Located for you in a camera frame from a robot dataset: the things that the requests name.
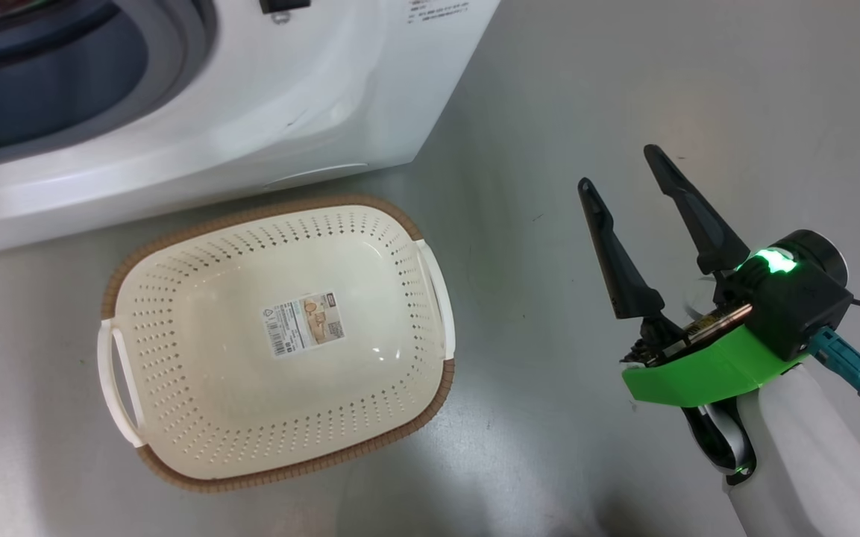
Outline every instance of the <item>green part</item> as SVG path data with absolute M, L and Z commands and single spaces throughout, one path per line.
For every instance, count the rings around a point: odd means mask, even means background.
M 753 392 L 807 356 L 785 362 L 740 326 L 706 349 L 662 366 L 627 369 L 621 378 L 636 401 L 694 407 Z
M 773 274 L 775 272 L 779 272 L 779 271 L 788 273 L 788 272 L 793 271 L 795 266 L 797 266 L 797 262 L 795 262 L 794 259 L 791 259 L 790 257 L 787 257 L 784 254 L 781 254 L 781 252 L 777 251 L 776 249 L 767 249 L 766 248 L 766 249 L 763 249 L 763 251 L 760 251 L 751 257 L 760 257 L 760 258 L 764 259 L 765 261 L 767 261 L 768 262 L 768 271 L 771 274 Z M 739 266 L 736 266 L 735 270 L 737 271 L 738 269 L 742 268 L 742 266 L 744 266 L 744 263 L 742 263 Z

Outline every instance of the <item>blue connector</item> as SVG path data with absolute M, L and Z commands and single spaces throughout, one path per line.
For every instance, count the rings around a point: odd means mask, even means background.
M 808 343 L 808 353 L 841 375 L 860 395 L 860 353 L 829 327 L 822 327 Z

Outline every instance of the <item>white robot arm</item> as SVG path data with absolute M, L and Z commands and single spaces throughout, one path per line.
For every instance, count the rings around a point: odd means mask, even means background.
M 753 475 L 726 486 L 749 537 L 860 536 L 860 443 L 804 365 L 737 398 Z

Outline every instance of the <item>laundry basket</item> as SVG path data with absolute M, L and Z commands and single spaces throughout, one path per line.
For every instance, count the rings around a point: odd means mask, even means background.
M 154 473 L 197 492 L 381 448 L 426 424 L 453 379 L 433 252 L 405 214 L 365 196 L 252 210 L 146 245 L 110 279 L 102 318 L 98 371 L 117 427 Z

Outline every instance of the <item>green led light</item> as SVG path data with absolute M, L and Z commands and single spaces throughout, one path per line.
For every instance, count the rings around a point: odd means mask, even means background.
M 761 257 L 765 261 L 768 262 L 768 271 L 771 273 L 774 272 L 791 272 L 794 270 L 797 263 L 794 262 L 791 258 L 788 258 L 784 254 L 781 254 L 780 251 L 774 251 L 773 249 L 763 249 L 763 251 L 754 254 L 755 257 Z

